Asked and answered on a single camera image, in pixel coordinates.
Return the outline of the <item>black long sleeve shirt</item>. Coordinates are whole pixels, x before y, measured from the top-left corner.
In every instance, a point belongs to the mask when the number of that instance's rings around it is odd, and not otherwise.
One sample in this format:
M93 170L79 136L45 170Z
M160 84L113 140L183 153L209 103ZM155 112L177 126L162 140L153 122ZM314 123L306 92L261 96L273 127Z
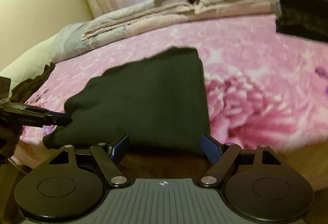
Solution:
M194 48L169 48L94 77L64 106L71 123L43 138L49 149L130 138L136 152L200 155L210 133L204 71Z

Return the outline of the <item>dark brown garment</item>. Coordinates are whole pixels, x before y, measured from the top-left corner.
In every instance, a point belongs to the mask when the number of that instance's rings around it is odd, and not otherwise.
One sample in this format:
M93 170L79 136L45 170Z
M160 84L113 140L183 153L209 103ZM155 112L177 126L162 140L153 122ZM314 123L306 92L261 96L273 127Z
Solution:
M44 71L41 75L36 76L34 79L28 78L27 80L19 83L13 90L9 98L10 102L25 103L40 87L48 80L50 74L55 69L56 65L50 63L44 66Z

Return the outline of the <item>white quilted headboard cushion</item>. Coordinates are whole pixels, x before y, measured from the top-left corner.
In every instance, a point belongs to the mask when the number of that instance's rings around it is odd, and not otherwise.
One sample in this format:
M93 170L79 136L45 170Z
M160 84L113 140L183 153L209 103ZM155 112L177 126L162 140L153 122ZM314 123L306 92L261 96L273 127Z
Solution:
M13 63L4 68L1 71L1 76L10 78L11 83L16 85L28 78L41 75L44 72L45 65L49 65L55 57L54 40L56 36L57 34L27 50Z

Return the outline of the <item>pink floral bed sheet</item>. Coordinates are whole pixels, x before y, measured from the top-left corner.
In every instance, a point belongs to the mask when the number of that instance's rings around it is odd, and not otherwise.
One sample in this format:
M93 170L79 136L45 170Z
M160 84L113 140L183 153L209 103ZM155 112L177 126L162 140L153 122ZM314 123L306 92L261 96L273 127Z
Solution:
M56 65L28 103L65 111L65 102L106 70L169 48L194 48L204 71L210 133L220 142L277 151L327 140L327 44L276 33L274 16L243 16L171 25L109 43ZM26 127L13 156L35 168L55 149L56 127Z

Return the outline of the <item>grey beige folded duvet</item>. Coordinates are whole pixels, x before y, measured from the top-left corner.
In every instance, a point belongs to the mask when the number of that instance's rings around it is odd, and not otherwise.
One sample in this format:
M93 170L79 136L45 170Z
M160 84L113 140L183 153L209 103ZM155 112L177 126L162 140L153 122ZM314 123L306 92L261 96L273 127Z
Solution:
M59 63L127 38L128 21L154 13L160 6L163 6L161 0L147 0L101 15L89 22L64 27L51 44L54 51L51 62Z

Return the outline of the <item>beige folded blanket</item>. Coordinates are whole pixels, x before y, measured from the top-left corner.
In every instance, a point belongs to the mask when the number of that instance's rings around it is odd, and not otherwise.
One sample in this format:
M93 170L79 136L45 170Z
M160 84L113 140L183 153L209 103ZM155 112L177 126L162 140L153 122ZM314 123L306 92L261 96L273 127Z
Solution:
M172 24L223 17L270 14L277 0L147 0L91 21L83 41L106 32L135 35Z

